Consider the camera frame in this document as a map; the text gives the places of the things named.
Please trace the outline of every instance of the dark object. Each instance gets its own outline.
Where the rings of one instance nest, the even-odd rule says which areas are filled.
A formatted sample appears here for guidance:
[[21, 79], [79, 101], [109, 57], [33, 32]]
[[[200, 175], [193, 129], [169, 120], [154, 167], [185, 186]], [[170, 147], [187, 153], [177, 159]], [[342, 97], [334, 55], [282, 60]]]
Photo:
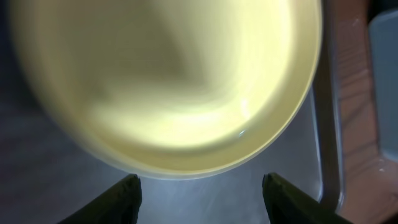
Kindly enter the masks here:
[[398, 1], [374, 1], [369, 24], [379, 145], [398, 161]]
[[60, 224], [135, 224], [141, 206], [141, 181], [131, 174]]
[[264, 176], [262, 194], [272, 224], [349, 224], [281, 176], [271, 173]]

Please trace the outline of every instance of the reddish-brown surface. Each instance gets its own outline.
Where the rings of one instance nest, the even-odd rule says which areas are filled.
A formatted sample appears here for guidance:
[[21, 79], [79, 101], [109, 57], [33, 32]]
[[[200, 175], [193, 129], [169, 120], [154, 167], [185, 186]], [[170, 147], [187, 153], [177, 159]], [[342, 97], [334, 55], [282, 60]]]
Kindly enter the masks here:
[[377, 146], [368, 1], [332, 2], [346, 181], [340, 214], [354, 223], [380, 223], [398, 213], [398, 164]]

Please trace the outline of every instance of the countertop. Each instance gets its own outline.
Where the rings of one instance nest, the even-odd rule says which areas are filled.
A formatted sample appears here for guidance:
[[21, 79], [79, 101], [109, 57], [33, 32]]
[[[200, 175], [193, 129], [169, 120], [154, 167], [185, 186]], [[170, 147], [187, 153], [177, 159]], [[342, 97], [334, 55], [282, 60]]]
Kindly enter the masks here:
[[377, 145], [369, 1], [332, 3], [346, 181], [340, 215], [358, 224], [381, 223], [398, 213], [398, 164], [384, 158]]

